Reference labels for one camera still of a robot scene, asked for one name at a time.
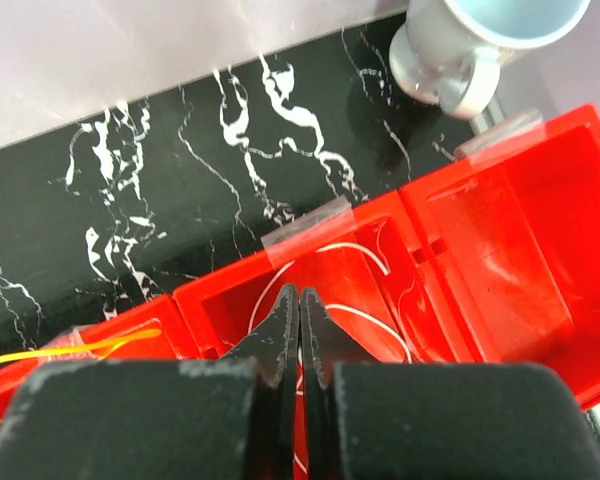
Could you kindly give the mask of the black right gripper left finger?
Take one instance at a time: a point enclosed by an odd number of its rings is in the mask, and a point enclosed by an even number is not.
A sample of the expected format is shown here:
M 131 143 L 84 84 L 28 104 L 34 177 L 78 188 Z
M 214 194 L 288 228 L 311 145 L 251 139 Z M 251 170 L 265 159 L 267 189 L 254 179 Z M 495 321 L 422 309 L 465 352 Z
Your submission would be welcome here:
M 289 479 L 298 291 L 215 361 L 65 361 L 16 391 L 0 479 Z

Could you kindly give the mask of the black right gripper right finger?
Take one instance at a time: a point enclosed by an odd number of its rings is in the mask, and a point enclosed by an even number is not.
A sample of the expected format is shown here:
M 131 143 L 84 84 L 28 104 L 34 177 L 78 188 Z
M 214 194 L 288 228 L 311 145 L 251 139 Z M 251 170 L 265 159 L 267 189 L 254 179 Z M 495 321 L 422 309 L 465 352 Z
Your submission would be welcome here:
M 600 479 L 600 445 L 537 364 L 381 363 L 300 297 L 312 479 Z

